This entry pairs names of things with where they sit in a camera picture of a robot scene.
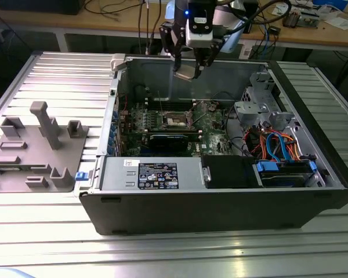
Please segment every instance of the workbench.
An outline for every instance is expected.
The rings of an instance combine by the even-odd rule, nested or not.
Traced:
[[[112,0],[100,0],[102,5],[114,3]],[[113,6],[122,9],[137,4],[136,0],[127,0],[121,5]],[[162,5],[161,19],[158,25],[165,21],[165,7]],[[99,12],[98,1],[92,1],[88,8]],[[158,15],[158,4],[150,4],[149,31],[151,32]],[[270,13],[273,7],[267,9],[267,18],[273,17]],[[109,19],[100,14],[93,14],[81,9],[76,16],[50,13],[1,11],[1,17],[15,30],[27,30],[36,32],[54,33],[61,52],[68,52],[68,44],[65,34],[84,34],[102,36],[137,37],[137,19],[139,7],[124,10],[119,13],[118,20]],[[320,22],[317,29],[297,27],[294,29],[282,26],[282,20],[272,25],[281,28],[281,33],[276,46],[301,49],[341,50],[348,51],[348,30],[344,31],[325,22]],[[7,27],[0,21],[0,28]],[[146,8],[143,8],[141,22],[141,36],[146,35]],[[158,27],[155,30],[155,38],[159,38]],[[258,26],[253,26],[250,34],[241,36],[240,44],[243,45],[240,58],[248,58],[251,47],[263,40],[263,34]]]
[[[111,59],[32,55],[0,100],[0,123],[18,116],[38,125],[28,108],[47,101],[60,125],[78,119],[89,126],[79,163],[79,171],[88,171],[110,92]],[[318,69],[280,66],[348,166],[348,103]],[[78,198],[88,186],[79,181],[69,193],[0,193],[0,267],[38,278],[348,277],[348,204],[301,229],[101,236]]]

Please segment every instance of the motherboard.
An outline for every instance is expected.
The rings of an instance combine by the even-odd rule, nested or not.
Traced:
[[[136,103],[120,113],[123,156],[231,155],[229,108],[214,101]]]

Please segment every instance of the power supply label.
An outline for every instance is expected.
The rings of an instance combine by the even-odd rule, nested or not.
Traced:
[[[178,189],[176,163],[139,163],[140,189]]]

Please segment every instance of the circuit board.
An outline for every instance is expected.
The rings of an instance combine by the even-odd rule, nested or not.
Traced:
[[[165,156],[149,147],[152,134],[174,134],[188,138],[187,149],[170,156],[198,157],[231,155],[232,149],[224,132],[224,110],[215,103],[200,102],[190,111],[148,109],[135,104],[120,116],[123,156]]]

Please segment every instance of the blue cable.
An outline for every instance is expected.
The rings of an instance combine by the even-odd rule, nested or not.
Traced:
[[[280,139],[280,144],[281,144],[281,149],[282,149],[282,154],[284,155],[284,158],[288,161],[291,161],[291,157],[288,153],[288,151],[286,150],[286,146],[285,146],[285,141],[284,141],[284,138],[279,135],[278,133],[271,133],[268,135],[267,137],[267,140],[266,140],[266,147],[267,147],[267,152],[269,153],[270,156],[272,156],[277,162],[281,162],[280,159],[278,157],[276,157],[272,151],[271,151],[271,146],[270,146],[270,143],[271,143],[271,140],[272,140],[272,136],[273,135],[277,135],[278,139]]]
[[[264,45],[264,49],[263,49],[263,52],[262,52],[262,59],[264,58],[264,54],[266,52],[266,49],[267,49],[267,45],[268,45],[268,41],[269,41],[269,34],[268,34],[268,31],[267,31],[267,27],[266,25],[263,25],[264,26],[264,30],[266,32],[266,44]]]

